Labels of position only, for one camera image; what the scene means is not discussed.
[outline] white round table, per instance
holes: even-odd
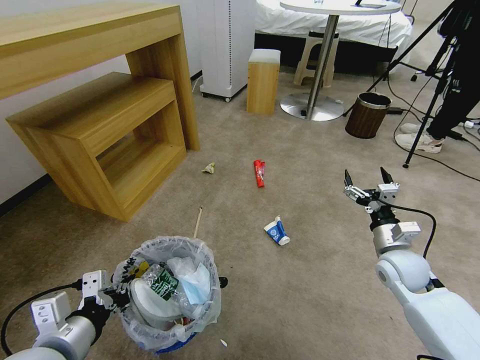
[[[356,0],[280,0],[280,6],[288,10],[328,15],[310,93],[290,94],[282,99],[280,106],[286,113],[312,121],[333,120],[343,114],[342,101],[319,95],[320,80],[324,77],[340,15],[391,14],[401,8],[400,4],[392,1],[362,0],[360,5],[356,5],[356,2]]]

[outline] trash can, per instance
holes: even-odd
[[[122,285],[123,275],[130,270],[131,266],[143,261],[147,261],[150,265],[164,263],[173,257],[191,257],[195,266],[199,263],[205,265],[210,273],[210,294],[209,299],[202,306],[199,318],[185,326],[176,325],[167,331],[145,324],[131,306],[120,312],[121,322],[127,335],[141,349],[156,354],[170,352],[184,346],[207,325],[216,323],[221,310],[220,282],[214,254],[205,242],[199,239],[158,236],[145,241],[141,247],[131,253],[128,260],[118,264],[113,274],[113,287],[118,289]]]
[[[377,92],[361,93],[353,105],[345,131],[360,139],[374,138],[391,103],[387,96]]]

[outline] plastic stool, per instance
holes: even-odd
[[[322,32],[310,31],[306,37],[305,47],[303,48],[303,53],[301,55],[301,60],[298,62],[295,71],[295,77],[293,78],[293,83],[295,85],[302,85],[304,78],[313,78],[315,76],[315,69],[309,69],[307,66],[317,67],[317,61],[309,61],[310,52],[313,47],[324,42],[324,34]],[[333,43],[331,45],[330,56],[326,62],[325,74],[323,75],[323,80],[321,82],[322,88],[329,88],[332,86],[332,81],[334,79],[334,69],[335,69],[335,56],[337,55],[337,47],[339,45],[339,33],[335,33],[333,38]]]
[[[279,70],[279,50],[253,50],[248,60],[246,110],[249,113],[264,115],[274,113]]]

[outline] tripod leg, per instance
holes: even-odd
[[[437,99],[439,98],[440,94],[444,92],[444,89],[447,86],[450,71],[454,67],[454,62],[455,62],[454,59],[455,59],[455,48],[453,49],[453,51],[450,55],[450,58],[448,59],[448,61],[446,63],[445,69],[443,69],[441,77],[440,77],[440,79],[438,81],[438,84],[436,85],[436,88],[435,88],[435,94],[433,95],[433,98],[430,101],[430,105],[428,105],[428,109],[425,113],[425,118],[420,125],[420,129],[418,130],[418,132],[416,134],[415,141],[413,142],[413,145],[411,146],[411,149],[408,152],[408,156],[405,160],[405,163],[403,164],[403,167],[405,169],[409,168],[410,160],[412,159],[412,156],[414,155],[414,152],[415,152],[415,149],[417,148],[417,144],[419,143],[420,137],[422,136],[422,133],[425,129],[425,126],[427,125],[427,121],[428,121],[430,115],[432,114],[432,110],[435,106],[435,103],[437,102]]]
[[[443,10],[443,11],[441,12],[441,14],[425,29],[425,31],[422,32],[422,33],[420,34],[420,36],[417,37],[417,38],[410,44],[410,46],[409,46],[397,59],[395,59],[394,61],[392,61],[392,62],[390,63],[390,65],[388,65],[388,67],[386,68],[385,72],[384,72],[381,76],[378,77],[378,79],[366,90],[366,92],[368,93],[368,92],[369,92],[370,90],[372,90],[380,81],[382,81],[382,79],[383,79],[395,66],[397,66],[397,65],[402,61],[402,59],[403,59],[405,56],[407,56],[407,54],[408,54],[410,51],[412,51],[412,49],[430,32],[430,30],[432,30],[432,29],[440,22],[440,20],[442,20],[442,19],[449,13],[449,11],[450,11],[451,9],[453,9],[454,5],[456,5],[458,1],[459,1],[459,0],[455,0],[455,1],[453,1],[450,5],[448,5],[448,6],[446,7],[446,9]],[[354,107],[353,105],[350,106],[350,107],[348,108],[348,110],[345,111],[342,115],[343,115],[344,117],[346,117],[346,116],[349,114],[349,112],[353,109],[353,107]]]

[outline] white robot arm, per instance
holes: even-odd
[[[32,302],[31,313],[38,329],[35,344],[7,357],[7,360],[84,359],[90,346],[102,334],[110,314],[117,307],[126,305],[129,299],[127,293],[111,289],[105,270],[85,273],[81,289],[82,299],[74,312],[71,312],[65,291]]]
[[[388,204],[395,202],[399,184],[383,168],[381,173],[383,184],[362,190],[353,186],[345,170],[344,188],[372,219],[378,278],[402,305],[408,323],[431,355],[441,360],[480,359],[480,315],[444,287],[425,258],[408,250],[420,227],[395,218]]]

